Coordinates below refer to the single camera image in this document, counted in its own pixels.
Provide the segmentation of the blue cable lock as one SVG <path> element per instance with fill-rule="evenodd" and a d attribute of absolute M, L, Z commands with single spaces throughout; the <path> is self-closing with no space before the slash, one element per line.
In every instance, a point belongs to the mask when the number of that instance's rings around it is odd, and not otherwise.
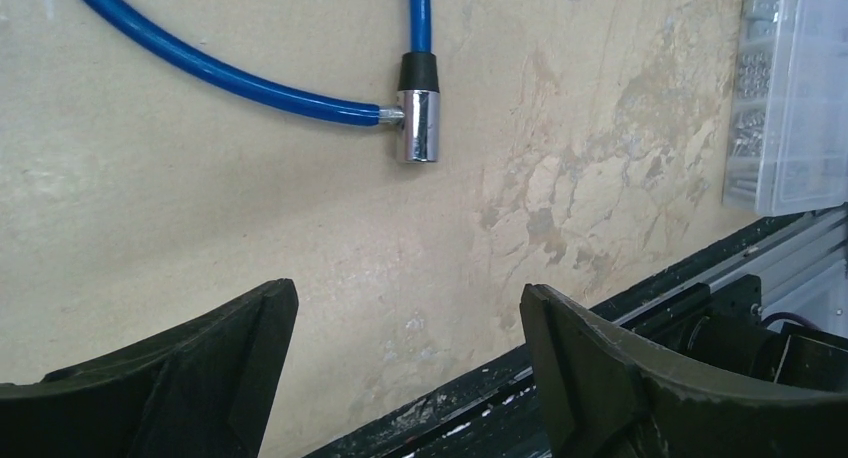
<path fill-rule="evenodd" d="M 148 52 L 208 84 L 306 118 L 357 127 L 392 125 L 399 130 L 399 162 L 439 160 L 440 84 L 432 48 L 431 0 L 409 0 L 410 50 L 401 58 L 398 103 L 391 106 L 342 100 L 275 83 L 185 43 L 124 0 L 82 1 Z"/>

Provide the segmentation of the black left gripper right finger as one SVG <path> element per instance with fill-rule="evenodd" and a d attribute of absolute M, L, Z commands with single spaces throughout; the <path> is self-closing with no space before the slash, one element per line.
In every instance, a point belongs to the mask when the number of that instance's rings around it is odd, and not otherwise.
<path fill-rule="evenodd" d="M 843 457 L 847 396 L 726 371 L 545 285 L 520 314 L 555 457 Z"/>

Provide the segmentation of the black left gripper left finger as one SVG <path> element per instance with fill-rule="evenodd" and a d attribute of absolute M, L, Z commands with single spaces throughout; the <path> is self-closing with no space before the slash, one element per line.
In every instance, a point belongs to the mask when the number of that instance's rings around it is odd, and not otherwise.
<path fill-rule="evenodd" d="M 272 280 L 34 384 L 1 387 L 5 457 L 255 457 L 298 311 Z"/>

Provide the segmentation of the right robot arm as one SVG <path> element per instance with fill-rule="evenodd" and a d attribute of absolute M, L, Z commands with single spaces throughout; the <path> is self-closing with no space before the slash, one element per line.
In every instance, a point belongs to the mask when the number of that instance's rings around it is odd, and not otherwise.
<path fill-rule="evenodd" d="M 791 312 L 763 317 L 756 275 L 715 292 L 697 283 L 624 327 L 728 372 L 799 388 L 847 391 L 847 340 Z"/>

